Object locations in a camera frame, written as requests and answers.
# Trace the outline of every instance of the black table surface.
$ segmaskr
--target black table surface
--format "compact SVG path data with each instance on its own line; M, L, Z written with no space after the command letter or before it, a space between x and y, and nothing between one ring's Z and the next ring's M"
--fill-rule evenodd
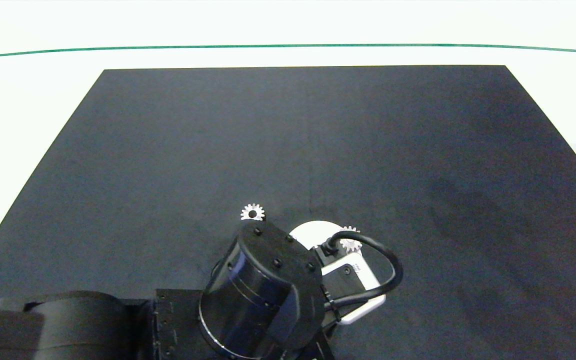
M249 203L400 256L339 360L576 359L576 155L504 66L106 70L0 225L0 297L203 289Z

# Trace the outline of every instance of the silver gear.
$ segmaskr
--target silver gear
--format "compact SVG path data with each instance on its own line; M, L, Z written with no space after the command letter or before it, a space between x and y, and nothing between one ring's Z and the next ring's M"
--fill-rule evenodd
M256 221L263 221L265 217L264 208L262 205L257 205L253 203L252 205L249 203L246 205L243 210L241 210L241 219L242 220L256 220Z
M344 226L344 227L340 228L339 231L354 231L357 233L361 232L361 231L357 230L356 227L352 227L352 226ZM341 248L343 248L343 250L345 250L346 255L350 254L350 253L356 253L358 251L361 251L361 248L362 248L362 243L357 241L357 240L353 240L353 239L341 239L341 240L339 240L339 244L341 244Z

